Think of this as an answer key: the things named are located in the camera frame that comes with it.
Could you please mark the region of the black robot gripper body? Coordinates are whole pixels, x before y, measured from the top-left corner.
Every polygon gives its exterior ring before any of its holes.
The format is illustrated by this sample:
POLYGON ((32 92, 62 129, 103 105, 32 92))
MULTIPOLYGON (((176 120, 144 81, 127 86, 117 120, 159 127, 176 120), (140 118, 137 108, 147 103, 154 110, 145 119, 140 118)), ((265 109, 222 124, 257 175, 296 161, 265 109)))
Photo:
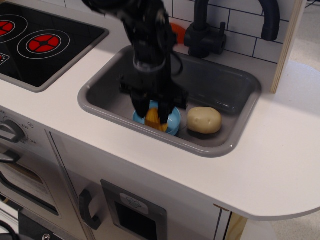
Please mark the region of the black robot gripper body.
POLYGON ((183 109, 187 107, 187 90, 175 83, 166 70, 145 73, 133 68, 120 74, 118 80, 120 91, 130 95, 136 105, 156 101, 183 109))

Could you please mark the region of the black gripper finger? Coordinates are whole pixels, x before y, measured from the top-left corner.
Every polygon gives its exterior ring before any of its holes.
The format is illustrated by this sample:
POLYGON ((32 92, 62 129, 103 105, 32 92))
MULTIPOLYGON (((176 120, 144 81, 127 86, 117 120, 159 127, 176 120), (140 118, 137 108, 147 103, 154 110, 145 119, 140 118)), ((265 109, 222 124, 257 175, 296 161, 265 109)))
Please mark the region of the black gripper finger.
POLYGON ((162 100, 158 102, 158 116, 161 124, 168 122, 169 115, 173 112, 175 103, 173 100, 162 100))
POLYGON ((145 118, 150 109, 150 100, 141 96, 133 96, 131 100, 137 115, 145 118))

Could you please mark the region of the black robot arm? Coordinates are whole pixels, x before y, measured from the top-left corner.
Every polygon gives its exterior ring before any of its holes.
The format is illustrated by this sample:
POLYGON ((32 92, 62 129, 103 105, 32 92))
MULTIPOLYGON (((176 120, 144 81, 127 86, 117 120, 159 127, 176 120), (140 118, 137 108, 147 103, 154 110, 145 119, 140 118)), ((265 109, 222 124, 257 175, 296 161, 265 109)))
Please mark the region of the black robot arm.
POLYGON ((186 108, 188 93, 173 82, 182 73, 172 72, 172 57, 177 35, 161 0, 85 0, 92 11, 119 19, 133 47, 134 73, 125 73, 120 90, 129 94, 137 114, 144 118, 150 101, 158 103, 161 124, 166 124, 175 107, 186 108))

